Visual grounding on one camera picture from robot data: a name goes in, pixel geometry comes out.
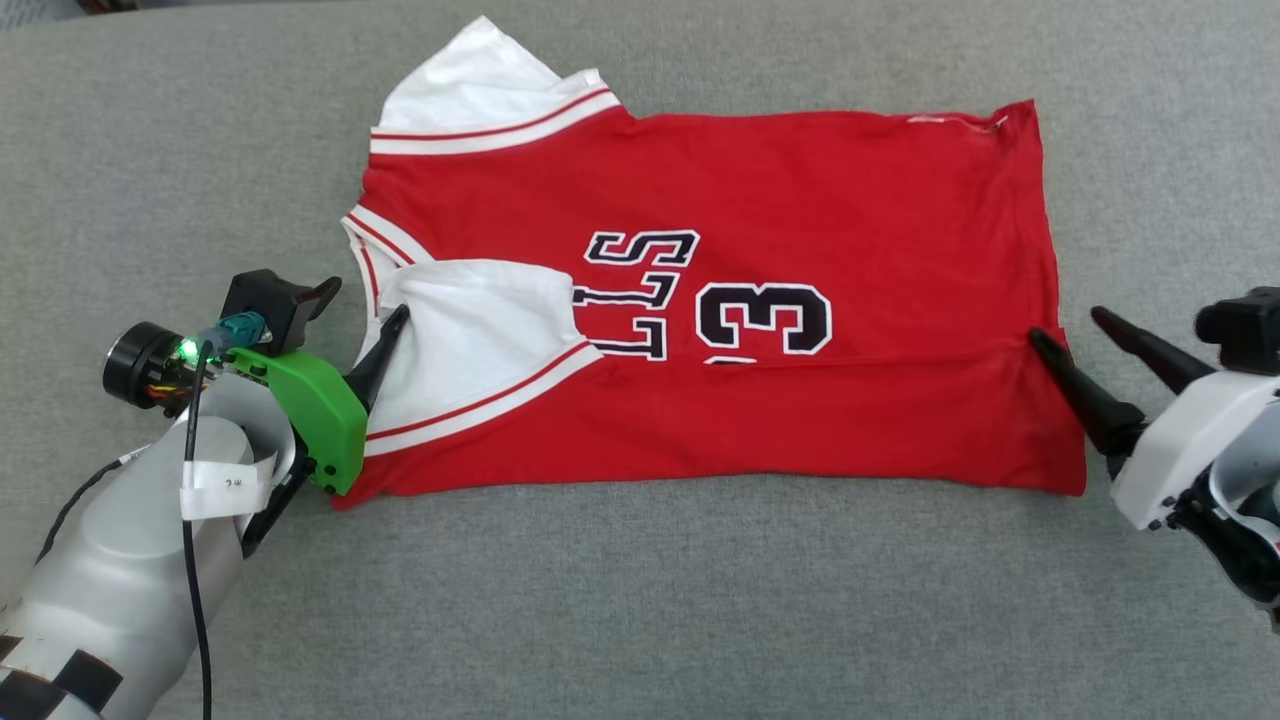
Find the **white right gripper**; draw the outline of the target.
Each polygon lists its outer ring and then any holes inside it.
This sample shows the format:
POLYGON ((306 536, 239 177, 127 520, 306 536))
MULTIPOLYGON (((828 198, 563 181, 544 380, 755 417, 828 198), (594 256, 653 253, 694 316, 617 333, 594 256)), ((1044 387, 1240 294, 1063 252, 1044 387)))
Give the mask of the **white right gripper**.
POLYGON ((1142 410, 1092 380, 1050 333, 1038 327, 1029 331, 1030 346, 1094 450, 1108 461, 1126 460, 1111 498, 1133 527, 1147 529, 1167 512, 1167 497, 1190 488, 1267 406, 1279 401, 1280 375, 1217 372, 1101 305, 1091 309, 1091 319, 1179 395, 1147 427, 1142 410))

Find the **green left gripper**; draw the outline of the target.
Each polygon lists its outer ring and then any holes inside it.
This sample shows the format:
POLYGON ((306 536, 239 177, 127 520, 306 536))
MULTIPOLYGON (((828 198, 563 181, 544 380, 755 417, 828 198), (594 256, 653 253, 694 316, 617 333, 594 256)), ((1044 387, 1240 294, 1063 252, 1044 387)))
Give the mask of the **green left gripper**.
MULTIPOLYGON (((340 292, 330 275, 303 292, 303 316, 315 322, 340 292)), ((347 495, 364 468, 369 414, 410 319, 401 304, 378 327, 375 342, 344 374, 305 350, 268 356, 250 348, 232 352, 232 366, 268 388, 315 461, 320 488, 347 495)))

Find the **red and white basketball jersey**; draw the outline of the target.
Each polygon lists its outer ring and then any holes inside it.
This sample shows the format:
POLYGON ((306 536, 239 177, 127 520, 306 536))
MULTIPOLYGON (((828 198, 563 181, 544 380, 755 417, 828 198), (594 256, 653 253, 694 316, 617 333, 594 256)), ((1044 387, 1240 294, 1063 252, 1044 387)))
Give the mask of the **red and white basketball jersey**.
POLYGON ((404 325, 352 509, 778 473, 1078 496, 1036 106, 635 117, 486 18, 387 96, 342 225, 404 325))

